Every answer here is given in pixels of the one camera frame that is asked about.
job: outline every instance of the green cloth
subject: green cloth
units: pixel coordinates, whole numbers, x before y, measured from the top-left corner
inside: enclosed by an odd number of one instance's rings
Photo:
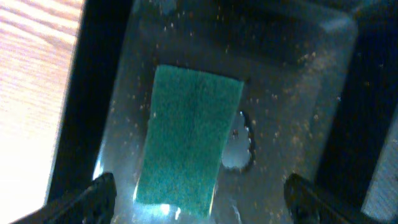
[[[136,202],[209,216],[242,89],[243,82],[231,78],[157,67]]]

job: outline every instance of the wood grain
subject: wood grain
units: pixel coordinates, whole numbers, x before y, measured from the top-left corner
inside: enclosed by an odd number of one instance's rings
[[[84,0],[0,0],[0,223],[45,200]]]

